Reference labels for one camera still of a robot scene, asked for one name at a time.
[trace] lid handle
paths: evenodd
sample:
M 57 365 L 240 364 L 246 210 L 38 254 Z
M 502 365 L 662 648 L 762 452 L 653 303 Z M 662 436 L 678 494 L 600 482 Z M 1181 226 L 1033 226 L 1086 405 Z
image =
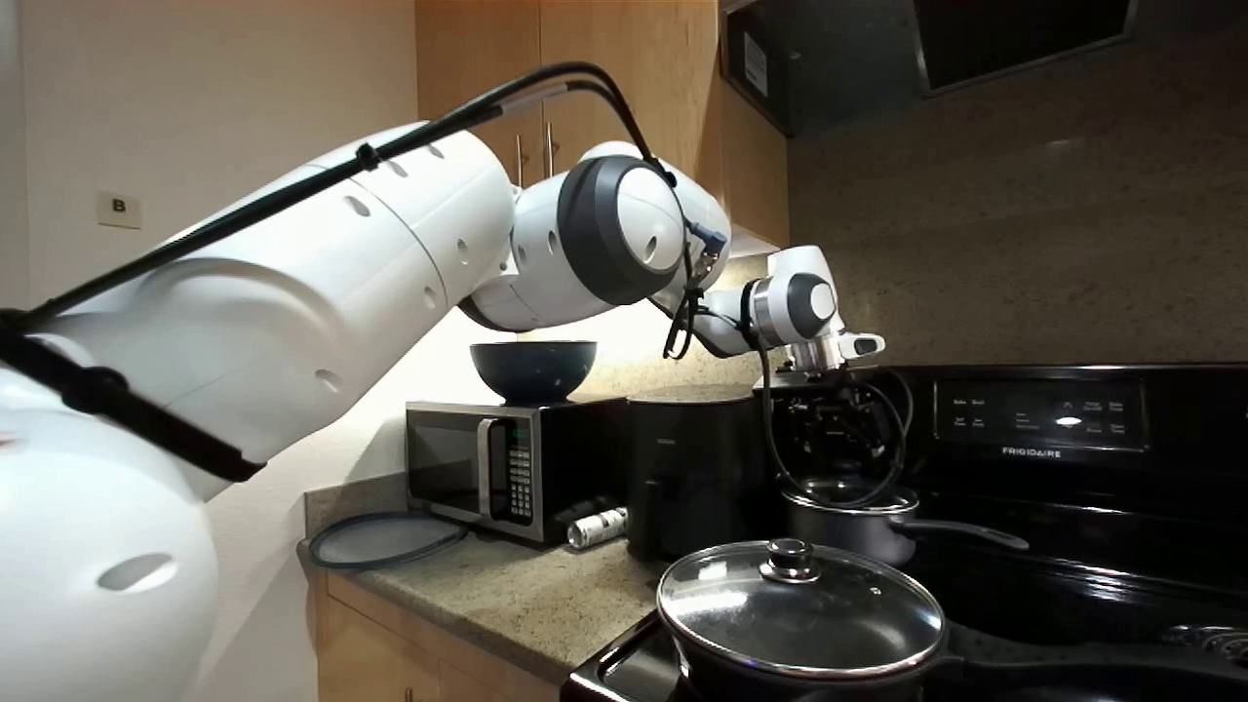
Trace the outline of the lid handle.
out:
M 769 560 L 757 564 L 769 579 L 803 587 L 820 579 L 814 548 L 807 539 L 769 542 Z

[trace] black bowl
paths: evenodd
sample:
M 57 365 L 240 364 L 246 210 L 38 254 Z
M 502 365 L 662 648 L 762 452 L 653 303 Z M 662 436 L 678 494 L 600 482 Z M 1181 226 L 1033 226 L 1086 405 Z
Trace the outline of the black bowl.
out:
M 502 395 L 505 405 L 566 403 L 586 383 L 593 355 L 593 340 L 473 342 L 475 374 Z

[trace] stove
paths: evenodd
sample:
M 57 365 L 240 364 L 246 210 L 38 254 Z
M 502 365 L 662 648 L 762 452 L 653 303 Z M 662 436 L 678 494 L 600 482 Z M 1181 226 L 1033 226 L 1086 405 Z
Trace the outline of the stove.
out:
M 840 446 L 850 421 L 904 448 L 902 482 L 922 518 L 1028 542 L 917 535 L 902 570 L 952 618 L 952 667 L 917 699 L 1248 699 L 1248 365 L 885 365 L 853 383 L 870 395 L 773 388 L 779 457 L 833 465 L 856 452 Z M 696 689 L 649 611 L 586 657 L 566 699 Z

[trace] wooden cabinet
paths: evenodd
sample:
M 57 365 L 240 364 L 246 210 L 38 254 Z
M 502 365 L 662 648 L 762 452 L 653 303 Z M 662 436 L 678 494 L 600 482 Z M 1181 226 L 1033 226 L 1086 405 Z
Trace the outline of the wooden cabinet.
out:
M 738 226 L 786 238 L 786 141 L 718 79 L 718 0 L 418 0 L 418 97 L 437 118 L 544 62 L 605 65 L 645 143 L 704 182 Z M 593 92 L 475 127 L 514 182 L 629 141 Z
M 310 574 L 310 644 L 320 702 L 554 702 L 543 677 L 395 602 Z

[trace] glass lid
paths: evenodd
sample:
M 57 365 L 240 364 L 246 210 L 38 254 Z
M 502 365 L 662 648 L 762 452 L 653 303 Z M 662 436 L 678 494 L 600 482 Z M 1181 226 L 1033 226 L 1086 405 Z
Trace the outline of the glass lid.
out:
M 943 644 L 943 608 L 918 579 L 803 539 L 692 548 L 653 598 L 684 648 L 757 677 L 902 674 Z

